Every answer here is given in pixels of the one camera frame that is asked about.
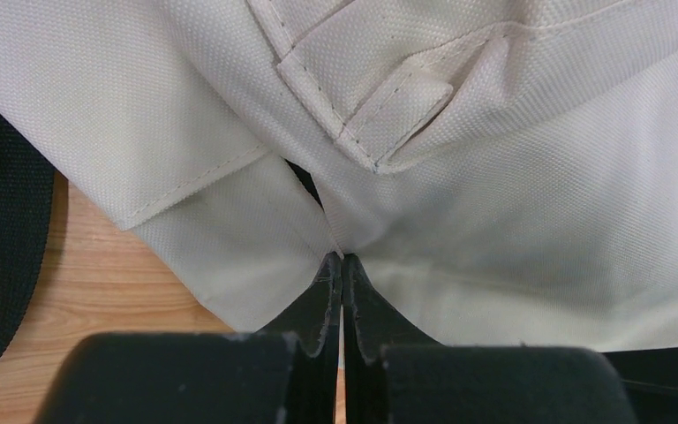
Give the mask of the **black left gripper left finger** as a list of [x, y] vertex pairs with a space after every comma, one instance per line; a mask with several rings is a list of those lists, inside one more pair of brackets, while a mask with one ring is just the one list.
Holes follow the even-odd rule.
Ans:
[[335, 421], [342, 289], [342, 260], [324, 257], [308, 288], [260, 334], [282, 335], [293, 347], [279, 423], [333, 423]]

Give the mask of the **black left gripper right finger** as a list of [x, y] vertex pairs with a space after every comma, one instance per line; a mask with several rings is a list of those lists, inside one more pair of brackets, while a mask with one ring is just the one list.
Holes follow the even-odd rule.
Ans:
[[389, 423], [383, 350], [439, 342], [412, 324], [373, 287], [355, 254], [344, 257], [342, 278], [346, 419], [349, 423]]

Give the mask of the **beige canvas backpack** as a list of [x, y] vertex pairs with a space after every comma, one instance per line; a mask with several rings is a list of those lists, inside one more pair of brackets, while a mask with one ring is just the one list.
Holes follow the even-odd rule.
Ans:
[[40, 423], [279, 423], [355, 254], [389, 423], [678, 423], [678, 1], [0, 1], [0, 357], [63, 173], [232, 334], [102, 334]]

